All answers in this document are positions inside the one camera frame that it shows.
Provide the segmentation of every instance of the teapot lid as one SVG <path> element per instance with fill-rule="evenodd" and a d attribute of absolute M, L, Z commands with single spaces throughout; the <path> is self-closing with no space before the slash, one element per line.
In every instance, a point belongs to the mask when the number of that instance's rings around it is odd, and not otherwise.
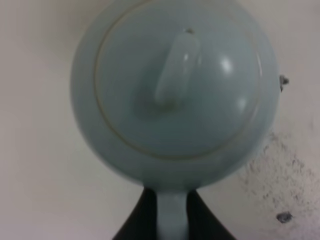
<path fill-rule="evenodd" d="M 126 145 L 195 159 L 246 131 L 260 107 L 262 74 L 254 37 L 222 5 L 145 0 L 105 33 L 94 91 Z"/>

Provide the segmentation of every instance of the ceramic teapot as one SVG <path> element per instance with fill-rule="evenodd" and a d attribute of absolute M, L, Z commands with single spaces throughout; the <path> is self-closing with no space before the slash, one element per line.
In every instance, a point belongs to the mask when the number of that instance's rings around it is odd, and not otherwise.
<path fill-rule="evenodd" d="M 186 239 L 186 196 L 259 149 L 280 95 L 277 61 L 233 0 L 117 0 L 74 59 L 71 98 L 103 162 L 157 192 L 160 239 Z"/>

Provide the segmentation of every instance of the black mark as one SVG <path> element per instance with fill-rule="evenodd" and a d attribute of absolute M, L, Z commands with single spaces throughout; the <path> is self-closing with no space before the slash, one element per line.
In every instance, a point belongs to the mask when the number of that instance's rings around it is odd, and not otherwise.
<path fill-rule="evenodd" d="M 292 220 L 293 216 L 291 215 L 290 212 L 283 212 L 280 213 L 276 216 L 276 219 L 278 219 L 278 221 L 282 224 L 287 224 Z"/>

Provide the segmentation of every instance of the white surface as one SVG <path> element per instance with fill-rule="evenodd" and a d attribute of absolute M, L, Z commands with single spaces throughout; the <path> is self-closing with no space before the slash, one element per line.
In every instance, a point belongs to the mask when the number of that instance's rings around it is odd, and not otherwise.
<path fill-rule="evenodd" d="M 320 1 L 241 0 L 268 33 L 280 98 L 265 153 L 202 189 L 239 240 L 320 236 Z M 106 168 L 73 117 L 76 47 L 108 0 L 0 0 L 0 239 L 109 240 L 142 188 Z M 288 224 L 276 215 L 290 211 Z"/>

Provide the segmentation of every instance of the light blue teapot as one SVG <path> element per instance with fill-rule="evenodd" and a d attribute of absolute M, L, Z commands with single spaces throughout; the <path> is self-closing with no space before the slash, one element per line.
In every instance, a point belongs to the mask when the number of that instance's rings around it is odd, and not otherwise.
<path fill-rule="evenodd" d="M 183 240 L 187 193 L 250 159 L 280 87 L 267 37 L 233 0 L 117 0 L 78 48 L 71 98 L 101 159 L 157 192 L 159 239 Z"/>

